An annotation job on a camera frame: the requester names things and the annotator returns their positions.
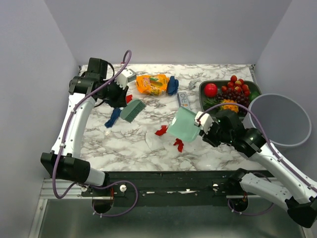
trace orange chip bag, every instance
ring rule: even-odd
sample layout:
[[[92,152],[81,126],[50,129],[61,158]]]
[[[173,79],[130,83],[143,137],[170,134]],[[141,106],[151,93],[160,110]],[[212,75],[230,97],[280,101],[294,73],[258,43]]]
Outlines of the orange chip bag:
[[[140,93],[161,95],[167,89],[169,78],[165,74],[137,76],[136,84]]]

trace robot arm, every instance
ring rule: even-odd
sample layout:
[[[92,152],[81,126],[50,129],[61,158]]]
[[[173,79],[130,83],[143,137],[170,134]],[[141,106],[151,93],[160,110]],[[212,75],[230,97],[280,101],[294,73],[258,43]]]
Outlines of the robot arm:
[[[240,187],[280,206],[299,225],[311,227],[317,218],[317,183],[289,162],[271,143],[276,151],[273,153],[259,130],[245,129],[235,112],[218,112],[217,122],[208,114],[199,119],[201,115],[202,112],[197,113],[195,124],[201,128],[203,141],[213,147],[221,143],[233,146],[247,159],[265,167],[283,184],[278,186],[245,171],[235,178]]]
[[[106,101],[112,107],[125,107],[127,83],[136,79],[136,73],[131,69],[124,69],[118,77],[103,90],[87,98],[76,110],[71,121],[68,119],[75,105],[79,104],[86,95],[106,82],[107,62],[102,59],[90,58],[85,77],[74,77],[69,83],[68,107],[65,119],[58,138],[50,153],[43,153],[41,163],[52,176],[57,154],[61,144],[56,178],[70,180],[78,183],[101,186],[106,184],[107,174],[90,167],[90,163],[80,160],[81,142],[88,117],[95,105],[97,98]],[[66,137],[63,138],[65,128],[68,128]]]

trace marble countertop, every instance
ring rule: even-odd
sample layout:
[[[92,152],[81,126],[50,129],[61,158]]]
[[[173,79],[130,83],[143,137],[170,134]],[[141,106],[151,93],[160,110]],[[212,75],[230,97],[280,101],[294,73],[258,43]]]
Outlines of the marble countertop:
[[[117,72],[120,65],[114,65]],[[232,75],[252,81],[247,65],[173,65],[130,64],[137,75],[164,73],[179,80],[179,91],[186,91],[192,111],[201,111],[198,89],[203,81],[229,80]],[[196,88],[188,89],[190,81]],[[176,95],[159,97],[138,92],[135,81],[128,84],[128,95],[140,98],[147,105],[132,123],[118,119],[113,127],[106,128],[113,108],[103,104],[92,110],[82,141],[81,158],[92,168],[103,171],[201,171],[201,170],[263,170],[258,163],[241,157],[233,148],[221,145],[213,148],[198,136],[194,142],[184,142],[183,152],[173,146],[175,137],[155,135],[161,125],[168,125],[179,105]]]

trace white wall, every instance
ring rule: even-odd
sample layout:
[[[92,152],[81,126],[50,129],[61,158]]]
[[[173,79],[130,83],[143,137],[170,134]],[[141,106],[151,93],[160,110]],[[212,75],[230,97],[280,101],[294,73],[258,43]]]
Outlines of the white wall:
[[[291,0],[45,0],[76,60],[255,63]]]
[[[0,32],[0,237],[24,238],[78,66],[42,0],[2,0]]]
[[[317,1],[293,0],[257,62],[263,92],[286,95],[308,112],[313,131],[303,146],[286,156],[317,180]],[[317,236],[317,225],[314,226]]]

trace dark green plate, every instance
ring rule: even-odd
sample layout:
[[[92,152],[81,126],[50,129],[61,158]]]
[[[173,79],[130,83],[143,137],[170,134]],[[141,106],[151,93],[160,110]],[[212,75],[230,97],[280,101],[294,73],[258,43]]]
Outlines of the dark green plate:
[[[218,93],[221,93],[221,87],[222,86],[227,86],[227,83],[229,82],[229,80],[215,80],[215,81],[205,81],[202,82],[199,86],[199,101],[200,101],[200,106],[202,108],[203,111],[207,110],[208,107],[205,107],[204,101],[207,99],[207,97],[204,94],[204,88],[207,84],[209,83],[214,83],[217,88],[218,88]],[[249,86],[250,92],[258,92],[261,95],[261,91],[259,89],[259,87],[254,83],[254,82],[250,82],[250,81],[244,81],[245,84],[247,84]],[[211,115],[211,117],[213,119],[215,119],[215,114],[218,110],[212,110],[209,112],[209,114]]]

